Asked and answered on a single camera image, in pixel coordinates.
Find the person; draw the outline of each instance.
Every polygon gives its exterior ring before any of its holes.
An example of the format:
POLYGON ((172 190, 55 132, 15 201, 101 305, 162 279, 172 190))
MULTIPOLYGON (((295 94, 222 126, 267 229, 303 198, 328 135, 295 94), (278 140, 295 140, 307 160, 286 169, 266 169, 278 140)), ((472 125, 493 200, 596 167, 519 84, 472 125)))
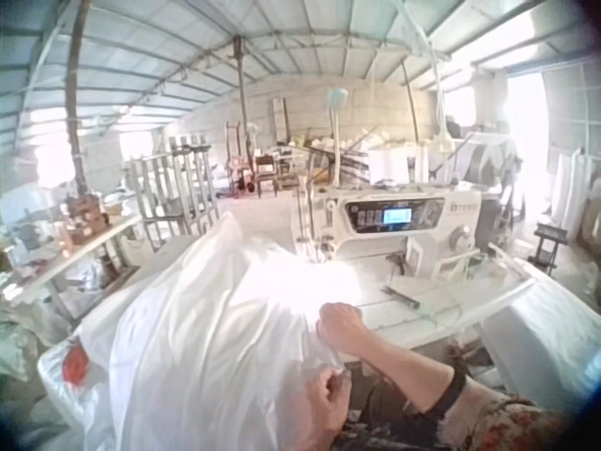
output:
MULTIPOLYGON (((387 343, 365 327, 361 311, 350 305, 325 304, 317 334, 334 350, 358 358, 383 375, 383 385, 400 392, 407 399, 405 405, 416 411, 413 424, 434 427, 438 442, 403 442, 408 436, 403 429, 410 428, 410 422, 396 428, 394 421, 378 418, 375 391, 359 422, 347 421, 351 379, 348 371, 327 367, 307 384, 314 427, 297 451, 546 449, 562 431, 560 417, 529 401, 490 390, 448 365, 387 343)), ((394 391, 383 397, 391 397, 394 391)))

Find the table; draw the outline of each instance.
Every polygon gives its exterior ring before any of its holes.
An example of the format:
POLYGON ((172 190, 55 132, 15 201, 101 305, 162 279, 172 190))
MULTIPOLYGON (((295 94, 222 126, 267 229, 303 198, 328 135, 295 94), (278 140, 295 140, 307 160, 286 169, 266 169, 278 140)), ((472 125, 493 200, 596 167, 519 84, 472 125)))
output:
POLYGON ((19 303, 32 303, 39 292, 46 288, 51 294, 53 299, 53 303, 56 308, 58 308, 62 315, 65 318, 70 318, 70 313, 67 307, 64 305, 58 290, 53 284, 53 278, 59 275, 62 271, 68 268, 70 265, 75 263, 77 260, 82 258, 83 256, 89 254, 99 246, 105 244, 109 240, 113 241, 113 246, 115 247, 117 256, 119 260, 126 265, 126 259, 121 252, 121 247, 116 239, 117 235, 121 232, 125 231, 128 227, 134 226, 138 222, 142 220, 142 216, 133 215, 133 216, 125 216, 119 217, 113 221, 112 224, 109 225, 109 228, 104 230, 102 233, 92 238, 90 241, 87 241, 85 244, 79 246, 73 253, 69 256, 59 256, 55 260, 53 260, 40 274, 38 274, 33 280, 27 282, 22 286, 23 291, 14 297, 10 303, 13 305, 19 303))

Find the corrugated metal roof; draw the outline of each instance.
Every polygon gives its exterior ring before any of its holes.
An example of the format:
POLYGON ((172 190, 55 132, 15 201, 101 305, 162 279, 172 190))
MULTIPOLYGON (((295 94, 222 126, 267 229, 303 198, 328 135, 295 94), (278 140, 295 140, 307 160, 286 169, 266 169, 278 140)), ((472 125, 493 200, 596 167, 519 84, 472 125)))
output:
MULTIPOLYGON (((88 131, 105 132, 161 126, 202 107, 238 88, 230 45, 235 35, 245 37, 246 83, 303 73, 404 84, 404 63, 412 87, 431 89, 430 60, 408 53, 414 32, 399 14, 400 2, 93 0, 78 70, 78 115, 93 124, 88 131)), ((18 5, 4 5, 0 14, 3 148, 17 135, 25 143, 35 134, 27 111, 64 106, 79 0, 11 3, 18 5)), ((449 60, 440 67, 445 86, 480 68, 581 52, 594 43, 594 31, 569 0, 405 4, 449 60)))

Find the wooden chair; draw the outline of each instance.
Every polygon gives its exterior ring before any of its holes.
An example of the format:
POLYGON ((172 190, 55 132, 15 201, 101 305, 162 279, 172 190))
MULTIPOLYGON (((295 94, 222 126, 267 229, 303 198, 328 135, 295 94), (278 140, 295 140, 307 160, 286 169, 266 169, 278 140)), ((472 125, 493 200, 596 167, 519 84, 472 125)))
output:
POLYGON ((278 195, 278 171, 276 162, 271 155, 262 155, 254 158, 254 181, 256 191, 261 198, 261 182, 270 181, 273 184, 273 192, 278 195))

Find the control panel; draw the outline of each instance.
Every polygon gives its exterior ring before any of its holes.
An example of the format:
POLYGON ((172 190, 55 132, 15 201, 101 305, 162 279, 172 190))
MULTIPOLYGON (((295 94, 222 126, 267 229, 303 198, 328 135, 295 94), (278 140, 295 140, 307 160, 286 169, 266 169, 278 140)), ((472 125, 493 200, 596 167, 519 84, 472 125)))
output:
POLYGON ((356 233, 409 232, 435 228, 444 198, 357 201, 345 207, 356 233))

